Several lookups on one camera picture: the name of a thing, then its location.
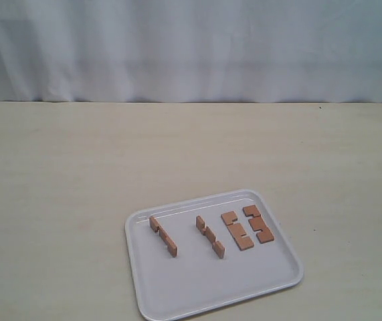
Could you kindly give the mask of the notched wooden bar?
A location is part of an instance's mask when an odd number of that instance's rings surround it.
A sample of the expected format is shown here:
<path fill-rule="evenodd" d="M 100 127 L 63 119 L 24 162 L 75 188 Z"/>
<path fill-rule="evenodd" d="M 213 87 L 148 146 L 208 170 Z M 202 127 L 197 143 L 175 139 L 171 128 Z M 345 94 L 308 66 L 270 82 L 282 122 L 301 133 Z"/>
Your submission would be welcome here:
<path fill-rule="evenodd" d="M 223 246 L 222 242 L 216 238 L 216 235 L 210 229 L 210 227 L 205 224 L 205 221 L 200 215 L 196 216 L 195 226 L 199 232 L 210 242 L 212 250 L 216 253 L 218 258 L 223 259 L 225 255 L 225 247 Z"/>
<path fill-rule="evenodd" d="M 221 219 L 227 227 L 229 233 L 233 237 L 233 240 L 237 244 L 240 251 L 253 248 L 254 242 L 247 235 L 242 224 L 238 222 L 237 215 L 234 211 L 221 214 Z"/>
<path fill-rule="evenodd" d="M 262 214 L 255 205 L 243 207 L 244 215 L 260 243 L 268 243 L 274 240 L 274 235 L 262 218 Z"/>
<path fill-rule="evenodd" d="M 151 229 L 159 235 L 159 237 L 163 240 L 164 244 L 167 246 L 167 251 L 170 253 L 172 257 L 177 257 L 178 247 L 175 242 L 169 237 L 167 232 L 163 229 L 161 224 L 157 221 L 157 219 L 153 216 L 149 217 L 149 224 Z"/>

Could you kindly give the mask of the white plastic tray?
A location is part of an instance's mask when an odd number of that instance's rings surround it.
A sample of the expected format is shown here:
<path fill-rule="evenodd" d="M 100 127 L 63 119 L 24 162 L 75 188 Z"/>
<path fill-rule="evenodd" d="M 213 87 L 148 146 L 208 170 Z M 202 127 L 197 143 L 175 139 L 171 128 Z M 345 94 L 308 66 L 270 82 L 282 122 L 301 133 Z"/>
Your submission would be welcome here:
<path fill-rule="evenodd" d="M 255 205 L 274 240 L 260 243 L 243 207 Z M 221 219 L 234 211 L 254 242 L 240 251 Z M 200 215 L 225 247 L 223 259 L 195 226 Z M 153 216 L 178 247 L 177 257 L 149 224 Z M 304 267 L 278 220 L 253 190 L 170 203 L 133 213 L 125 233 L 137 306 L 147 320 L 178 320 L 297 285 Z"/>

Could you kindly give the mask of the white curtain backdrop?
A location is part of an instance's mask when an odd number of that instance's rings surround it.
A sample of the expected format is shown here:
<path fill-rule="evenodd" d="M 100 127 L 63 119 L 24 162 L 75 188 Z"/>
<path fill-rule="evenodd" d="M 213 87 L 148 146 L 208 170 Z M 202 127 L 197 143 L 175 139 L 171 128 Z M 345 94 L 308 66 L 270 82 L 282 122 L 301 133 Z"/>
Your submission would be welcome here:
<path fill-rule="evenodd" d="M 0 101 L 382 102 L 382 1 L 0 1 Z"/>

